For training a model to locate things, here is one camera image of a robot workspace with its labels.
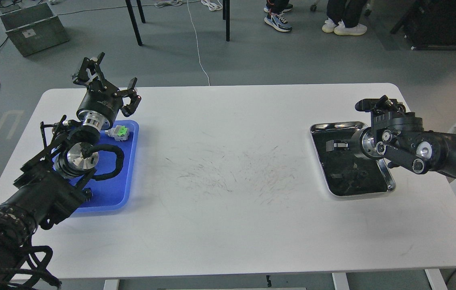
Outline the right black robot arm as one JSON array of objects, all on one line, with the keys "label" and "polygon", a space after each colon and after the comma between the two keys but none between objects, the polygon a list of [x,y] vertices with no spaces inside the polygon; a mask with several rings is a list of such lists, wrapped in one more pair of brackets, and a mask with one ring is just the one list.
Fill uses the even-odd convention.
[{"label": "right black robot arm", "polygon": [[396,99],[362,99],[359,112],[371,114],[371,126],[358,129],[347,139],[322,143],[323,151],[351,153],[364,160],[389,161],[387,167],[402,167],[415,174],[429,171],[456,179],[456,134],[426,131],[423,120]]}]

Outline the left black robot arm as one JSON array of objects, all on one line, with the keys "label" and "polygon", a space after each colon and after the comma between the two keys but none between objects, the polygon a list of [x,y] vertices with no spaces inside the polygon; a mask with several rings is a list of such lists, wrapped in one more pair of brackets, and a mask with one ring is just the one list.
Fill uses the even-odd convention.
[{"label": "left black robot arm", "polygon": [[72,75],[73,83],[87,89],[77,119],[40,123],[43,149],[22,166],[16,193],[0,204],[0,290],[32,290],[40,280],[60,289],[62,282],[47,270],[53,250],[33,246],[32,236],[90,199],[90,180],[108,180],[123,169],[123,150],[99,143],[101,131],[113,127],[119,112],[131,116],[141,97],[136,78],[123,90],[107,81],[100,68],[104,55],[83,59]]}]

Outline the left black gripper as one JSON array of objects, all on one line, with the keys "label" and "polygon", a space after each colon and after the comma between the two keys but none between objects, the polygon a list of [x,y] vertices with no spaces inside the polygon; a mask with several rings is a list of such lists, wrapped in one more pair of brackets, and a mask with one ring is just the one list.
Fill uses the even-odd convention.
[{"label": "left black gripper", "polygon": [[[112,96],[106,94],[107,81],[101,71],[100,64],[105,56],[99,53],[95,58],[84,57],[78,70],[72,75],[72,83],[86,87],[86,94],[79,105],[76,116],[84,121],[88,112],[95,112],[105,117],[101,130],[112,128],[119,111],[125,117],[130,117],[138,108],[141,96],[135,89],[137,77],[130,80],[125,90],[117,90]],[[123,99],[129,98],[130,102],[124,104]]]}]

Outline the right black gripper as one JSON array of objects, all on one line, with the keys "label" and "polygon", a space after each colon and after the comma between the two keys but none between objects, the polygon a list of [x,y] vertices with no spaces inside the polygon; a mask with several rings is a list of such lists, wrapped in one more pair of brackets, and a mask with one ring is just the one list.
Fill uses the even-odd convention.
[{"label": "right black gripper", "polygon": [[356,129],[349,141],[326,141],[326,152],[351,151],[362,159],[371,159],[371,128]]}]

